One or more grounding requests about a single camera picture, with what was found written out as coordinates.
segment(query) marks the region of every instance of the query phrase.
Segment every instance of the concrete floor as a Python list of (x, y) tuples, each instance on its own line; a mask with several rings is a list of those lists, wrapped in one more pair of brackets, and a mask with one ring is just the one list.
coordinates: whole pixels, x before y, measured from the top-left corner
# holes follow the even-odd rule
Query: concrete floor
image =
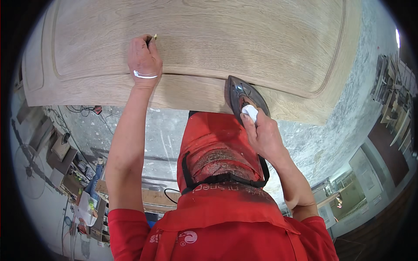
[[(370, 90), (379, 54), (398, 52), (395, 23), (378, 0), (362, 1), (362, 24), (357, 55), (342, 95), (324, 126), (278, 121), (283, 143), (311, 185), (338, 172), (363, 144), (380, 114)], [(83, 117), (60, 106), (77, 145), (91, 162), (107, 157), (112, 133), (119, 118), (107, 125), (94, 113)], [(120, 115), (123, 107), (105, 106), (102, 116)], [(188, 111), (148, 108), (146, 122), (143, 187), (177, 189), (176, 169)], [(280, 181), (270, 166), (265, 190), (280, 205), (284, 203)]]

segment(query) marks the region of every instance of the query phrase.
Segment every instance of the red apron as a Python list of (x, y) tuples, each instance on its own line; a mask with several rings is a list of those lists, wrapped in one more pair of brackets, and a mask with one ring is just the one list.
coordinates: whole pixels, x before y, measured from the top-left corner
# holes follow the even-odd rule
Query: red apron
[[(197, 112), (189, 118), (177, 162), (180, 191), (187, 187), (181, 167), (186, 152), (190, 152), (187, 165), (195, 183), (225, 172), (247, 180), (263, 179), (258, 155), (233, 115)], [(275, 201), (262, 189), (237, 182), (202, 184), (182, 195), (177, 209), (155, 224), (163, 231), (155, 260), (170, 260), (179, 231), (237, 221), (269, 222), (285, 229), (296, 260), (307, 260), (300, 233), (284, 220)]]

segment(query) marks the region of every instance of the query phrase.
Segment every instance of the black strap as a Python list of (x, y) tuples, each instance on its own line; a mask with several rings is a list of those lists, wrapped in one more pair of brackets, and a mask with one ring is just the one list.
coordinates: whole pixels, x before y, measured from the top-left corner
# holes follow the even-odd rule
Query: black strap
[(244, 185), (249, 185), (255, 188), (262, 188), (265, 186), (265, 184), (267, 183), (268, 179), (270, 178), (270, 173), (268, 171), (268, 167), (267, 167), (267, 163), (265, 162), (265, 159), (258, 155), (258, 159), (260, 160), (260, 165), (261, 165), (261, 169), (263, 170), (263, 174), (264, 174), (264, 180), (259, 180), (259, 181), (253, 181), (253, 180), (246, 180), (243, 179), (241, 177), (238, 177), (237, 175), (234, 175), (230, 172), (224, 173), (224, 174), (219, 174), (219, 175), (214, 175), (214, 176), (209, 176), (207, 178), (205, 178), (203, 181), (199, 181), (197, 183), (193, 182), (193, 179), (191, 178), (191, 174), (189, 171), (189, 168), (187, 167), (187, 156), (190, 154), (190, 151), (186, 152), (186, 154), (183, 157), (183, 160), (181, 161), (181, 167), (183, 169), (183, 176), (184, 176), (184, 180), (186, 181), (186, 185), (187, 188), (185, 188), (181, 194), (184, 195), (187, 192), (190, 192), (192, 190), (194, 190), (197, 186), (201, 185), (201, 184), (215, 184), (215, 183), (220, 183), (220, 182), (224, 182), (224, 181), (237, 181), (241, 184)]

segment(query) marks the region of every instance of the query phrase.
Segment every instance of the worker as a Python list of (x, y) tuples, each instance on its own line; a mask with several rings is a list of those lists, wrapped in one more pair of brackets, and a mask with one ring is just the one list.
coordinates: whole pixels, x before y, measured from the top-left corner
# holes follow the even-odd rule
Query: worker
[[(135, 84), (107, 161), (114, 259), (338, 260), (308, 181), (284, 147), (277, 122), (261, 109), (257, 126), (241, 114), (244, 127), (230, 114), (189, 114), (177, 162), (182, 195), (176, 210), (149, 227), (141, 191), (145, 117), (163, 70), (155, 38), (147, 44), (149, 38), (143, 35), (130, 42), (127, 63)], [(251, 180), (251, 184), (262, 181), (259, 155), (277, 171), (293, 218), (283, 217), (262, 188), (234, 179), (214, 183), (216, 178), (212, 178), (213, 183), (202, 183), (225, 173)]]

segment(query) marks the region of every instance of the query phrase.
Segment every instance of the red shirt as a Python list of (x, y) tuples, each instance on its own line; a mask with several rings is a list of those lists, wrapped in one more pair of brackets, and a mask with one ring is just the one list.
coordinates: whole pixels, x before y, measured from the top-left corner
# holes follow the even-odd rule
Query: red shirt
[[(308, 260), (338, 260), (321, 217), (299, 222), (285, 217), (300, 234)], [(145, 214), (116, 209), (109, 213), (110, 247), (115, 260), (154, 260), (161, 231)], [(226, 222), (178, 233), (172, 260), (295, 260), (283, 228), (267, 222)]]

